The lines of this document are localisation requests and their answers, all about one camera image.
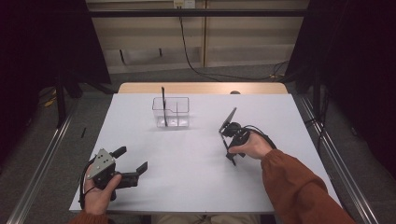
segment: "orange sleeve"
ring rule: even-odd
[[[355,223],[330,197],[322,179],[278,149],[262,159],[262,181],[284,224]]]
[[[107,224],[108,218],[106,214],[91,215],[82,210],[76,217],[74,217],[69,224]]]

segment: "human hand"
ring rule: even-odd
[[[246,153],[253,159],[261,160],[264,156],[272,150],[270,144],[265,141],[259,134],[250,132],[250,137],[242,146],[230,147],[230,153]]]
[[[92,179],[85,178],[84,192],[85,192],[85,212],[91,215],[102,215],[106,212],[108,204],[110,203],[111,193],[116,189],[121,181],[121,175],[114,175],[108,182],[105,189],[95,187]]]

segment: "white table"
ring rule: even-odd
[[[274,212],[262,185],[260,161],[225,157],[219,127],[232,109],[233,121],[255,125],[276,146],[320,176],[339,203],[332,184],[289,94],[167,94],[190,98],[190,126],[157,128],[151,111],[159,93],[115,94],[92,157],[100,148],[127,146],[117,171],[133,172],[144,161],[148,170],[136,188],[117,189],[112,213],[260,213]],[[79,211],[78,191],[71,211]]]

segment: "wall outlet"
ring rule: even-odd
[[[195,8],[195,0],[184,0],[184,8]]]
[[[174,8],[184,8],[184,0],[174,0]]]

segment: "clear plastic container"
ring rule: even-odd
[[[156,97],[152,102],[152,111],[157,127],[188,127],[190,116],[189,97]]]

